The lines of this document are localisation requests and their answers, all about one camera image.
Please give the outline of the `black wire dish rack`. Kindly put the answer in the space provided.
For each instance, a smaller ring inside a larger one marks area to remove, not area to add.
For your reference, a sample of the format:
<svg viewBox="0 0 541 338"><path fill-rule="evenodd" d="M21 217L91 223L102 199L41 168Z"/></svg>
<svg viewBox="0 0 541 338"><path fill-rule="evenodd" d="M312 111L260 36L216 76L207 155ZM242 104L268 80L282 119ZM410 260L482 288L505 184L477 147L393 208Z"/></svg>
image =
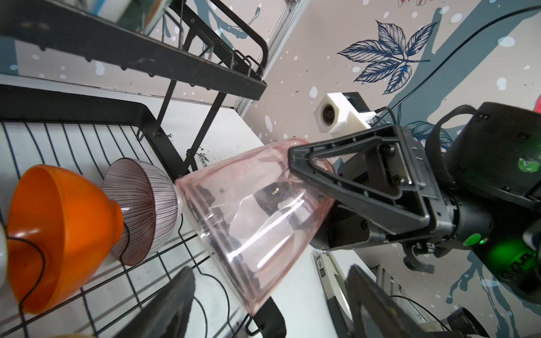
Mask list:
<svg viewBox="0 0 541 338"><path fill-rule="evenodd" d="M111 253L75 294L40 314L26 313L8 278L8 214L19 180L36 165L77 173L100 189L118 159L136 159L158 167L171 181L197 168L200 150L210 141L232 144L218 134L216 116L228 94L257 99L266 89L262 65L218 40L184 1L166 11L174 31L201 38L218 63L188 45L169 45L131 32L61 1L3 1L1 38L35 46L29 57L42 60L50 51L85 58L90 65L112 64L168 77L217 91L204 122L167 94L152 105L125 101L117 92L45 79L16 77L19 63L1 69L1 336L116 337L184 267L192 269L195 292L187 337L284 337L286 324L273 300L249 315L219 273L216 255L204 249L192 223L180 212L171 236L142 263L127 266Z"/></svg>

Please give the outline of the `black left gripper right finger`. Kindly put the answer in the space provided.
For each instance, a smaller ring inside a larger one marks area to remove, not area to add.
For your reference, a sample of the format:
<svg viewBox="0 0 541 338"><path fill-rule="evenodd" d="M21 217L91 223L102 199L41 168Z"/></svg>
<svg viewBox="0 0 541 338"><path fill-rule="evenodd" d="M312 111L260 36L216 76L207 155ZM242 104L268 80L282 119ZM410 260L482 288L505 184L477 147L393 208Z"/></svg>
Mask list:
<svg viewBox="0 0 541 338"><path fill-rule="evenodd" d="M362 311L366 310L383 337L429 337L357 265L346 278L347 301L352 314L355 337L366 337Z"/></svg>

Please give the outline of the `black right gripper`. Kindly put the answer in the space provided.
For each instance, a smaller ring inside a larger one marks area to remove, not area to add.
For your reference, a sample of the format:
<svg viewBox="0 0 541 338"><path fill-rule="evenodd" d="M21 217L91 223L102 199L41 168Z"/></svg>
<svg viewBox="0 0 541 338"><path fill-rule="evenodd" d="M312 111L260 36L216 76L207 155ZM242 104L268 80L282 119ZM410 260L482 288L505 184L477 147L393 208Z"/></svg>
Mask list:
<svg viewBox="0 0 541 338"><path fill-rule="evenodd" d="M336 174L317 164L336 156L346 158ZM400 244L411 270L429 270L419 256L473 250L495 227L486 201L438 185L424 149L399 125L293 146L288 162L298 178L336 199L313 241L323 250Z"/></svg>

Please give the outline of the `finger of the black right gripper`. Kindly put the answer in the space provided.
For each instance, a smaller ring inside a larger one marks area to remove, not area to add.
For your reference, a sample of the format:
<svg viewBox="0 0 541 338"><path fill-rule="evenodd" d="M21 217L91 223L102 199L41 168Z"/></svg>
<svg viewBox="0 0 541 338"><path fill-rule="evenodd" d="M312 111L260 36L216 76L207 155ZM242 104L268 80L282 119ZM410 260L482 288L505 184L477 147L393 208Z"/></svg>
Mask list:
<svg viewBox="0 0 541 338"><path fill-rule="evenodd" d="M273 249L279 243L287 249L306 249L334 204L334 198L301 182L265 183L253 198L261 210L254 222L257 249Z"/></svg>

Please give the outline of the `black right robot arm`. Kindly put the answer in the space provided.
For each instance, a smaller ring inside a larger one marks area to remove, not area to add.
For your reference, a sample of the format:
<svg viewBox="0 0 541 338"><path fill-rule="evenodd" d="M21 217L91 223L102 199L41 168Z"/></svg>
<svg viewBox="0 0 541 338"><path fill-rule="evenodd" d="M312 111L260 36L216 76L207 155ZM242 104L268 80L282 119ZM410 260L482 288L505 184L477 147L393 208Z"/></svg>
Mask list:
<svg viewBox="0 0 541 338"><path fill-rule="evenodd" d="M286 146L303 183L334 199L317 249L400 244L413 271L420 256L473 252L498 282L540 302L540 114L486 102L456 107L470 121L443 152L442 124L424 143L381 125L325 142Z"/></svg>

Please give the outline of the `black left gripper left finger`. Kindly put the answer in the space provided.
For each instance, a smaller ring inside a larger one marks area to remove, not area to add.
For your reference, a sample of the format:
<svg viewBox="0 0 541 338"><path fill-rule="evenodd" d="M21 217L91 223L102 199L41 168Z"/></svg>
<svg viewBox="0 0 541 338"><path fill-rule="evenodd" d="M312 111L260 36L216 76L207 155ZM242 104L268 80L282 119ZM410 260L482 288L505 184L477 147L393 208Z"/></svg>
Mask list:
<svg viewBox="0 0 541 338"><path fill-rule="evenodd" d="M184 337L194 292L194 273L184 267L116 336Z"/></svg>

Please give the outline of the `pink plastic cup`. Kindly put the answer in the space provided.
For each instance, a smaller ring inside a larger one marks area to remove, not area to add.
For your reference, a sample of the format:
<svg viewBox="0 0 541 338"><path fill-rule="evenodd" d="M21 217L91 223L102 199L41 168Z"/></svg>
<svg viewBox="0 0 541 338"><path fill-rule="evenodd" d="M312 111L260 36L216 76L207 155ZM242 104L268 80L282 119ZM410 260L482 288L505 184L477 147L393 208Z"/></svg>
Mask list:
<svg viewBox="0 0 541 338"><path fill-rule="evenodd" d="M301 182L290 171L288 151L305 144L293 138L267 144L194 171L176 181L185 217L216 262L235 296L254 315L306 249L253 246L261 210L253 193L275 181Z"/></svg>

